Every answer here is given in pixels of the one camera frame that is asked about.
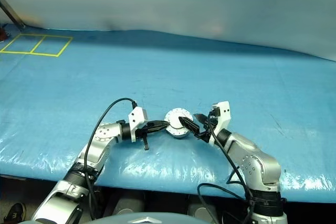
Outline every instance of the white circular object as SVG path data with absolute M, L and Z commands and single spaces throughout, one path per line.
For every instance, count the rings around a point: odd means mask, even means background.
M 189 130 L 180 123 L 179 116 L 184 116 L 193 120 L 193 116 L 190 112 L 182 108 L 176 108 L 169 111 L 164 117 L 164 120 L 170 123 L 166 130 L 173 137 L 182 138 L 188 135 Z

